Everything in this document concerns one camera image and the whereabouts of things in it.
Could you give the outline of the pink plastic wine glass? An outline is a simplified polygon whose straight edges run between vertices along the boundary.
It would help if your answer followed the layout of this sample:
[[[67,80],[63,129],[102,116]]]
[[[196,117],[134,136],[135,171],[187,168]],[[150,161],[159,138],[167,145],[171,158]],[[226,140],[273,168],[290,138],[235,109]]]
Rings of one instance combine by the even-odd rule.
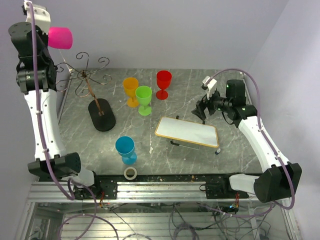
[[[67,27],[51,27],[48,31],[48,46],[69,50],[73,46],[73,34]]]

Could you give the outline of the blue plastic wine glass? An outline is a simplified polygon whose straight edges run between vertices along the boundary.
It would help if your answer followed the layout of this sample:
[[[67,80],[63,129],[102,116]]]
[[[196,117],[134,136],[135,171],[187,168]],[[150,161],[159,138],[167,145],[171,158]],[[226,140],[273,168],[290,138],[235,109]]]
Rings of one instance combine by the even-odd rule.
[[[135,142],[131,137],[119,137],[115,142],[115,148],[125,165],[133,165],[137,161]]]

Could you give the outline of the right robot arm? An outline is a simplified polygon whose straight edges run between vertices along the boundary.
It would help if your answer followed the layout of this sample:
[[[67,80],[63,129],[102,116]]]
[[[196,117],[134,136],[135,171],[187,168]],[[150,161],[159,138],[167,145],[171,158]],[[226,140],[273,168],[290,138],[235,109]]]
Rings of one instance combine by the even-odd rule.
[[[302,175],[298,163],[290,163],[271,140],[258,118],[258,111],[252,104],[247,104],[246,85],[239,79],[226,82],[225,96],[221,96],[216,87],[217,81],[209,76],[202,80],[204,97],[196,102],[192,111],[202,121],[206,120],[205,110],[210,115],[220,111],[224,118],[229,118],[250,143],[255,152],[262,174],[259,176],[244,173],[232,174],[228,181],[220,186],[221,194],[233,197],[238,191],[255,195],[262,203],[276,202],[294,198]]]

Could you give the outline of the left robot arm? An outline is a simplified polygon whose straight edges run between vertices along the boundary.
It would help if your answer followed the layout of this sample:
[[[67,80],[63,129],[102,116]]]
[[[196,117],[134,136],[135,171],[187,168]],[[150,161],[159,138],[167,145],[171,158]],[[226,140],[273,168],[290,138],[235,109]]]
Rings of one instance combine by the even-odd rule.
[[[57,117],[57,67],[48,50],[48,35],[29,22],[13,24],[8,33],[18,51],[16,82],[30,111],[35,139],[33,162],[28,171],[43,180],[72,180],[96,199],[102,193],[94,171],[81,164],[78,153],[67,153]]]

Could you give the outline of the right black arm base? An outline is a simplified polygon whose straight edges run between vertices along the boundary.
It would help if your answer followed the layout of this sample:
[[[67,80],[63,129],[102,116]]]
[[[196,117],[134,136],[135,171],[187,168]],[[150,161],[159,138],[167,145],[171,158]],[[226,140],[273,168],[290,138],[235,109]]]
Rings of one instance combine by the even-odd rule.
[[[248,199],[246,192],[233,190],[230,184],[230,174],[209,175],[203,184],[199,186],[199,190],[204,192],[207,199]]]

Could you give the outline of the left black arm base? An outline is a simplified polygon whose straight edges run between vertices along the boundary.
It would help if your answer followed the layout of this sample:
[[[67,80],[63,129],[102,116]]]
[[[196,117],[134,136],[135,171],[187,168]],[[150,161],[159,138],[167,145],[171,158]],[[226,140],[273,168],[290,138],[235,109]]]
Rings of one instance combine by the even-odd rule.
[[[104,176],[94,175],[94,184],[88,187],[95,198],[103,200],[115,200],[117,198],[118,185],[111,178],[104,178]],[[73,193],[76,200],[91,200],[92,194],[84,187],[74,186]]]

